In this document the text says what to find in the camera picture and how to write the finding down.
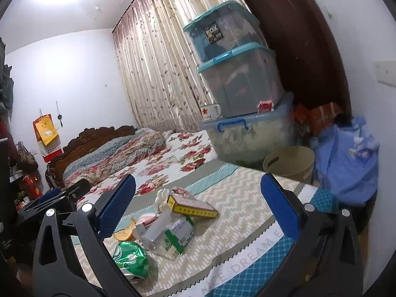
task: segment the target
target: green foil package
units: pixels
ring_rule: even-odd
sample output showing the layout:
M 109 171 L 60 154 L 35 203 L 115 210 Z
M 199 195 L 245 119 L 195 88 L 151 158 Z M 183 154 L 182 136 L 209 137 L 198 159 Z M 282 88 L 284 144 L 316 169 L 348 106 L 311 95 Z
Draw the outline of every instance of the green foil package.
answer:
M 113 254 L 113 260 L 128 280 L 144 278 L 149 273 L 150 264 L 144 249 L 135 242 L 121 242 Z

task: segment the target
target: plastic storage bin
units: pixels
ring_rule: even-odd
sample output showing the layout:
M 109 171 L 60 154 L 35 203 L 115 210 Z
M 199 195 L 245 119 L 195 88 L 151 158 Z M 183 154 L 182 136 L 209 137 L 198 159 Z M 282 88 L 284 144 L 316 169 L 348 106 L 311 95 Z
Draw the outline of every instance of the plastic storage bin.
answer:
M 293 94 L 286 93 L 274 111 L 201 123 L 219 159 L 238 165 L 262 166 L 276 149 L 294 145 Z
M 260 101 L 275 106 L 284 94 L 275 53 L 257 42 L 228 51 L 200 65 L 223 118 L 257 113 Z
M 267 45 L 259 25 L 246 8 L 227 1 L 195 18 L 183 31 L 202 63 L 249 42 Z

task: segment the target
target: curtain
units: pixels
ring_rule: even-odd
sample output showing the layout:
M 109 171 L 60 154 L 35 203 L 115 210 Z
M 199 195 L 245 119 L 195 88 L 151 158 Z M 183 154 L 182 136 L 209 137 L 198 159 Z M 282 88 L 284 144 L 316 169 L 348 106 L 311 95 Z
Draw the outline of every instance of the curtain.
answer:
M 139 126 L 197 131 L 213 97 L 183 27 L 227 0 L 134 0 L 114 30 L 118 63 Z M 247 7 L 243 0 L 236 0 Z

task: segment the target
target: black sticker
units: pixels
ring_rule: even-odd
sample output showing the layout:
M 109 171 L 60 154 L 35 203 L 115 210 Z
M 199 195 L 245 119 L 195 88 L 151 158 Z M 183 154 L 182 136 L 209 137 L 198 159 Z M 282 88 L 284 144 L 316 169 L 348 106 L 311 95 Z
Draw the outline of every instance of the black sticker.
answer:
M 205 33 L 210 43 L 215 43 L 216 41 L 224 38 L 216 22 L 213 22 L 211 25 L 207 26 L 205 28 Z

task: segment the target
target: carved headboard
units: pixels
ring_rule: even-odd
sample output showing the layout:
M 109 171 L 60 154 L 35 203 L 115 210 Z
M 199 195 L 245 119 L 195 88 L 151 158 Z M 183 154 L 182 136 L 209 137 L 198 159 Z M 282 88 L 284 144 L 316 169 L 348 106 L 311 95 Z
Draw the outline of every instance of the carved headboard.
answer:
M 57 186 L 63 188 L 63 172 L 66 167 L 80 157 L 93 152 L 108 141 L 121 136 L 133 135 L 136 129 L 133 126 L 122 126 L 118 129 L 114 127 L 101 127 L 98 129 L 86 128 L 79 136 L 72 139 L 63 148 L 63 154 L 55 157 L 47 165 L 46 179 L 48 184 L 52 184 L 51 177 Z

